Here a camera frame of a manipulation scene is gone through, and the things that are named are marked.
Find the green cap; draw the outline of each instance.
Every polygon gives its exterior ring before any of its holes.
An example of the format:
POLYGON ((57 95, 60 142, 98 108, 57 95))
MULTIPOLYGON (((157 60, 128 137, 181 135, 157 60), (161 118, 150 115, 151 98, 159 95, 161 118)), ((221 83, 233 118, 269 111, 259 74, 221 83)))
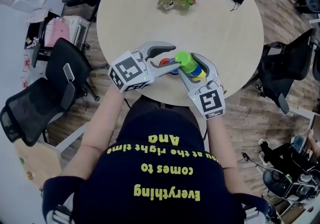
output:
POLYGON ((192 58, 191 54, 186 51, 179 51, 175 56, 175 61, 181 63, 181 68, 186 73, 191 73, 195 71, 198 63, 192 58))

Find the shoe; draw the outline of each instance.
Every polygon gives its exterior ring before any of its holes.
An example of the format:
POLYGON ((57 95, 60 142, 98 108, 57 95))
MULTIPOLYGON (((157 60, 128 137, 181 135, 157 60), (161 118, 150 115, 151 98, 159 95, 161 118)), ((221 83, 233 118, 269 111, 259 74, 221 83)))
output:
POLYGON ((263 138, 259 139, 258 144, 261 145, 264 142, 266 142, 268 144, 268 147, 270 146, 269 141, 267 141, 267 140, 265 140, 263 138))
POLYGON ((264 165, 264 166, 267 166, 268 164, 265 162, 265 153, 263 153, 262 151, 259 153, 259 158, 260 158, 260 160, 261 160, 261 162, 262 162, 262 164, 264 165))

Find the t-shirt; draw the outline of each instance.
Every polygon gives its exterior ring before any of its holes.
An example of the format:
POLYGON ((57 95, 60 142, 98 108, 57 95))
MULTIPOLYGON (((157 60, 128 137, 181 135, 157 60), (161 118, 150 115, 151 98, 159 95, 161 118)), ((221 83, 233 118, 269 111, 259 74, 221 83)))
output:
POLYGON ((72 193, 76 224, 243 224, 243 200, 265 213, 268 208, 259 197, 231 194, 219 159, 205 151, 198 128, 169 109, 153 110, 127 123, 89 179, 48 179, 43 215, 63 205, 72 193))

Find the round table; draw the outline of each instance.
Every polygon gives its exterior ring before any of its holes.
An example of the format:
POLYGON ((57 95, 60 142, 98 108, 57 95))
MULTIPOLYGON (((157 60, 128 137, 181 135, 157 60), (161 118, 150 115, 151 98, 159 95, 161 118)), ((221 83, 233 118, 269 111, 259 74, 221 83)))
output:
MULTIPOLYGON (((101 0, 97 13, 100 47, 111 64, 126 51, 147 41, 164 41, 176 50, 152 59, 173 58, 186 51, 212 61, 226 90, 237 92, 255 72, 263 50, 264 30, 254 0, 244 0, 237 10, 233 0, 197 0, 189 10, 164 10, 158 0, 101 0)), ((166 74, 141 94, 166 104, 192 106, 180 76, 166 74)))

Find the person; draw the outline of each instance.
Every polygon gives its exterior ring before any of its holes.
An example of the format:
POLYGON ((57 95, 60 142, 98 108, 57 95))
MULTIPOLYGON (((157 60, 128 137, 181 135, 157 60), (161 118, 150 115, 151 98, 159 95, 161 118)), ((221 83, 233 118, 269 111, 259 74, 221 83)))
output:
MULTIPOLYGON (((318 159, 320 157, 320 151, 313 135, 314 131, 310 129, 307 133, 307 138, 314 156, 318 159)), ((267 140, 261 138, 258 143, 261 147, 259 158, 262 164, 266 166, 268 162, 271 163, 275 169, 284 174, 289 174, 294 182, 297 181, 301 175, 307 175, 310 169, 320 170, 318 164, 309 162, 306 156, 298 153, 293 145, 289 143, 285 143, 273 150, 269 147, 267 140)))
POLYGON ((237 169, 222 117, 207 120, 209 153, 188 107, 162 108, 141 96, 108 147, 123 101, 112 84, 73 159, 44 183, 47 223, 67 216, 75 224, 243 224, 243 205, 267 213, 267 202, 253 195, 237 169))

